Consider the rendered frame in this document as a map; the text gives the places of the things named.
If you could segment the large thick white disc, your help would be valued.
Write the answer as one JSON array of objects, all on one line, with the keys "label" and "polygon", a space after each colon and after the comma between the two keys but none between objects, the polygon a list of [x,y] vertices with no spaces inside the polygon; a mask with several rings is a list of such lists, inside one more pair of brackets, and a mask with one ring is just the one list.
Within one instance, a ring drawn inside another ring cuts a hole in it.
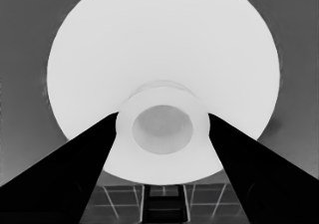
[{"label": "large thick white disc", "polygon": [[[57,31],[47,69],[63,134],[75,138],[114,114],[117,137],[105,170],[158,185],[219,172],[210,117],[258,138],[279,84],[273,37],[247,0],[81,0]],[[181,113],[187,145],[168,154],[139,145],[135,121],[156,107]]]}]

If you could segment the dark robot body block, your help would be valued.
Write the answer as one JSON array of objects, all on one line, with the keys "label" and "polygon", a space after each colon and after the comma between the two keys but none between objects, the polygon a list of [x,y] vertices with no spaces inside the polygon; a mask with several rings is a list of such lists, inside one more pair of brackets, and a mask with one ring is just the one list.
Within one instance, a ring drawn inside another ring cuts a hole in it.
[{"label": "dark robot body block", "polygon": [[153,186],[145,185],[141,203],[141,224],[184,224],[188,221],[183,185],[176,185],[174,196],[151,196]]}]

